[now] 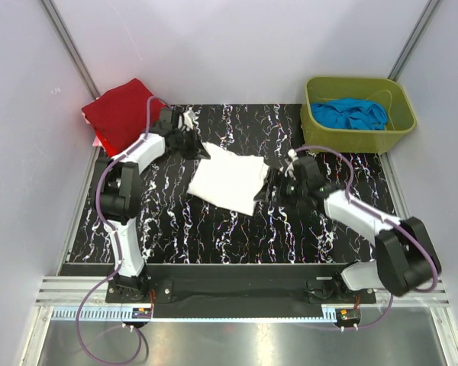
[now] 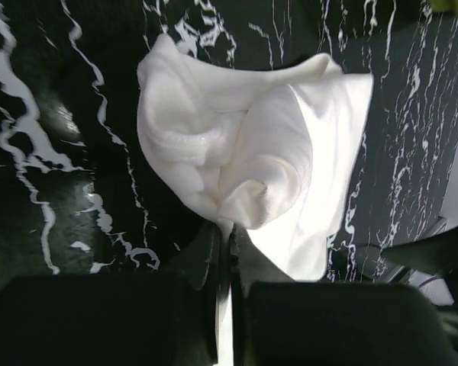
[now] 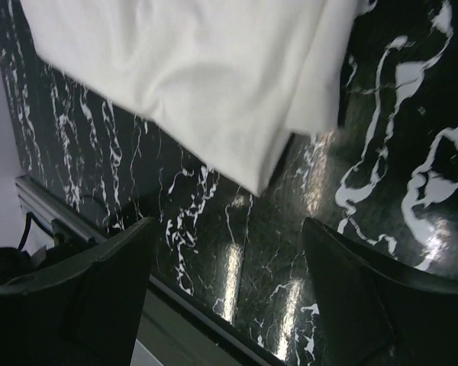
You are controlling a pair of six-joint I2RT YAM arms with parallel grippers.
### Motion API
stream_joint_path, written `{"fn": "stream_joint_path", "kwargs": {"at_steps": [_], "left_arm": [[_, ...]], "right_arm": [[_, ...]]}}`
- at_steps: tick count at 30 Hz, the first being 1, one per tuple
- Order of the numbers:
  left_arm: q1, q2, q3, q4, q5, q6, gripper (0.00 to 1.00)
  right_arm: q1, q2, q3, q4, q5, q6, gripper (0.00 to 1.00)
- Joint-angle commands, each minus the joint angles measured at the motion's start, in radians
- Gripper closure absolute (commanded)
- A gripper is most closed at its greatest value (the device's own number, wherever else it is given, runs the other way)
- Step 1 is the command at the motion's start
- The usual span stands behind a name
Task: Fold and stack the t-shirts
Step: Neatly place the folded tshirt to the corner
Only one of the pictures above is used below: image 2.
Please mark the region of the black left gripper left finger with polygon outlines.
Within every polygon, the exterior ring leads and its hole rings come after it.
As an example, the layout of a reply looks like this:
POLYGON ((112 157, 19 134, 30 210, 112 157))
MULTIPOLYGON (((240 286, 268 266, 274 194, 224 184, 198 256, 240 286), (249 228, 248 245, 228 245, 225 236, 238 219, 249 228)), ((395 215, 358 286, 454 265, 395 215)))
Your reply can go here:
POLYGON ((213 365, 221 233, 158 271, 24 276, 0 291, 0 365, 213 365))

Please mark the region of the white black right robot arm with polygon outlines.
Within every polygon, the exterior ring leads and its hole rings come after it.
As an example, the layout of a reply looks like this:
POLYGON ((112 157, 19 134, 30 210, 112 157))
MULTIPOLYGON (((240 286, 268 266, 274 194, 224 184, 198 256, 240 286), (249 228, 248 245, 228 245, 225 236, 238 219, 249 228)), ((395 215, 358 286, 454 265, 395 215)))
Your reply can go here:
POLYGON ((381 256, 453 286, 454 304, 437 306, 437 313, 458 353, 458 226, 436 236, 388 247, 381 256))

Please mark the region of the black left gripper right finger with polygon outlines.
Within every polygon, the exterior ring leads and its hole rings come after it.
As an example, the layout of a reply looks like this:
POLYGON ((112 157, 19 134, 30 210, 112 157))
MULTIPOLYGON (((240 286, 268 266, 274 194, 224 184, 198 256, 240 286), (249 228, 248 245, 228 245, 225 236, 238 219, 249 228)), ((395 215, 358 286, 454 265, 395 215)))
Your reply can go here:
POLYGON ((458 365, 439 310, 405 284, 295 282, 235 227, 236 365, 458 365))

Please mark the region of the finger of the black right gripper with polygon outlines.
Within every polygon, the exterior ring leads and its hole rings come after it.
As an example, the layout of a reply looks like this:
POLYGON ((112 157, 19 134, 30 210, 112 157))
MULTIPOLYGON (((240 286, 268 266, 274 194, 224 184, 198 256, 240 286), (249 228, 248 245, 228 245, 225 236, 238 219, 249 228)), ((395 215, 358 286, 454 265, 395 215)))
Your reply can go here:
POLYGON ((436 236, 388 247, 381 256, 429 275, 447 276, 458 269, 458 226, 436 236))

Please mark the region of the white t-shirt with robot print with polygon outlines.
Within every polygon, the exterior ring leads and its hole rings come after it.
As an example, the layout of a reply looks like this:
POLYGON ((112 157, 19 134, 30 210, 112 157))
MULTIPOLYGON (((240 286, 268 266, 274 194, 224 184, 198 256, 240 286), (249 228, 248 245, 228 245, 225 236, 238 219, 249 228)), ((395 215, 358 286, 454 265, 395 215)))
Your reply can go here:
POLYGON ((137 136, 178 199, 234 228, 284 275, 316 282, 347 192, 373 96, 370 73, 326 53, 273 71, 226 69, 159 35, 137 67, 137 136))

